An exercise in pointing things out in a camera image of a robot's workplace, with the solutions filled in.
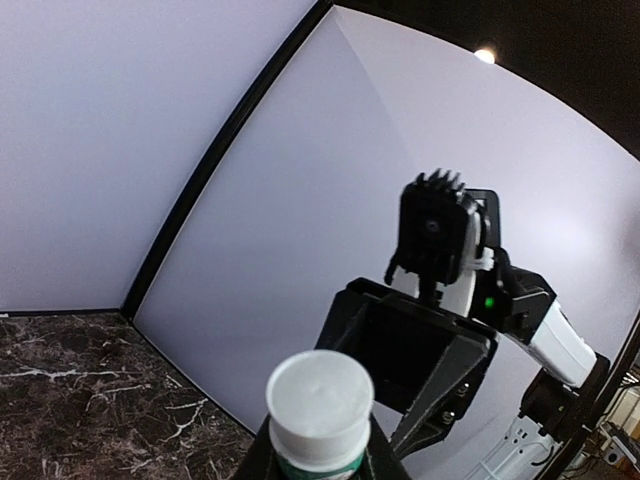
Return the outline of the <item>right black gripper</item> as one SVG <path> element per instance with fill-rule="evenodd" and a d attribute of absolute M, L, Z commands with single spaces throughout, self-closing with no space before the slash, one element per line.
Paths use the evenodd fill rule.
<path fill-rule="evenodd" d="M 339 291 L 314 346 L 356 359 L 375 400 L 404 414 L 395 455 L 443 441 L 473 402 L 498 346 L 497 332 L 365 278 Z"/>

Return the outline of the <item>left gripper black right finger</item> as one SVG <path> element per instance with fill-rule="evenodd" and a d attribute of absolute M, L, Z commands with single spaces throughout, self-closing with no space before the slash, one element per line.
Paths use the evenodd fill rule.
<path fill-rule="evenodd" d="M 364 478 L 369 480 L 411 479 L 378 424 L 371 425 L 370 439 L 364 454 Z"/>

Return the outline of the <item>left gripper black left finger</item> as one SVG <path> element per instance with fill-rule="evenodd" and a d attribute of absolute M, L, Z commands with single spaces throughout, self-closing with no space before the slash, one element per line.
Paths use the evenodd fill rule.
<path fill-rule="evenodd" d="M 269 419 L 265 419 L 234 474 L 234 480 L 277 480 L 280 468 L 269 437 Z"/>

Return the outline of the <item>white green glue stick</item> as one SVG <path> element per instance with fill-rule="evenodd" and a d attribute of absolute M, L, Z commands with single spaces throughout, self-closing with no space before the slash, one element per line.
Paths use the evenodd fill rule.
<path fill-rule="evenodd" d="M 352 357 L 309 350 L 282 361 L 265 390 L 268 435 L 287 479 L 349 479 L 371 436 L 374 385 Z"/>

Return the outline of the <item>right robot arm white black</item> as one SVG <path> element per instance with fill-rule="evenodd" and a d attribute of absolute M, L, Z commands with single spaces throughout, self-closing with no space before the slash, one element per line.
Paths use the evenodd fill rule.
<path fill-rule="evenodd" d="M 579 426 L 604 383 L 609 362 L 573 329 L 555 292 L 506 258 L 487 271 L 420 269 L 416 293 L 359 278 L 340 291 L 317 344 L 358 360 L 379 403 L 401 414 L 390 437 L 396 459 L 442 442 L 484 381 L 500 336 L 540 366 L 496 445 L 470 470 L 473 479 L 530 479 Z"/>

